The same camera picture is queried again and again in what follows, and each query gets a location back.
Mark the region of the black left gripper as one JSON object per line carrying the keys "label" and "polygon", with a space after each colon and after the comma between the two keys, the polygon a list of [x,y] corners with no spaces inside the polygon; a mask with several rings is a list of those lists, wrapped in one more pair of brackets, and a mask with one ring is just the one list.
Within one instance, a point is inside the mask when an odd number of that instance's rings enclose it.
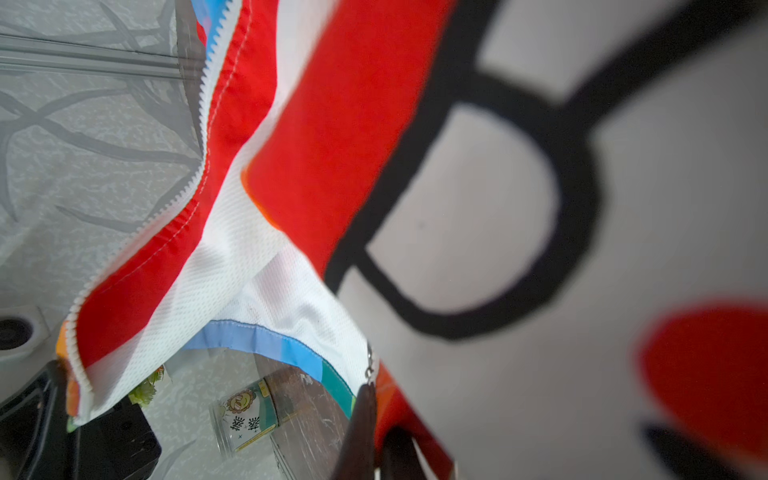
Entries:
{"label": "black left gripper", "polygon": [[67,378],[47,363],[1,403],[3,479],[148,479],[162,447],[138,405],[124,398],[77,427],[66,411]]}

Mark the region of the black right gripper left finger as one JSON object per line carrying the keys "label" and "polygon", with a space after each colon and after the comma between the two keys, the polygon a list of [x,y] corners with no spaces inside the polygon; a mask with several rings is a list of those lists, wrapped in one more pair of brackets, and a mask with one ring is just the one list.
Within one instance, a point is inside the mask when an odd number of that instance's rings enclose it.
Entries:
{"label": "black right gripper left finger", "polygon": [[330,479],[373,480],[375,478],[376,421],[375,387],[372,384],[364,384],[358,391],[357,401]]}

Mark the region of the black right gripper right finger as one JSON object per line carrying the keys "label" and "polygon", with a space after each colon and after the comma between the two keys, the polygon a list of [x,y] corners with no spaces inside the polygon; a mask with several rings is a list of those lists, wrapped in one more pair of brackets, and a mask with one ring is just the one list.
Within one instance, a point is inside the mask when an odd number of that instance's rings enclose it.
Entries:
{"label": "black right gripper right finger", "polygon": [[381,480],[426,480],[412,437],[397,427],[385,437],[380,457]]}

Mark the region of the white colourful children's jacket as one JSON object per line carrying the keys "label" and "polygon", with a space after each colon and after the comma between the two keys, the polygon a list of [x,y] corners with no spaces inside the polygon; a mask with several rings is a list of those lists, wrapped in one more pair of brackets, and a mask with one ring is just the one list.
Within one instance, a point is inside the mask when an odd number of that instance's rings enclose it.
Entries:
{"label": "white colourful children's jacket", "polygon": [[[294,348],[468,479],[767,475],[763,1],[208,1],[203,163],[71,308],[78,425]],[[372,359],[393,395],[370,409]]]}

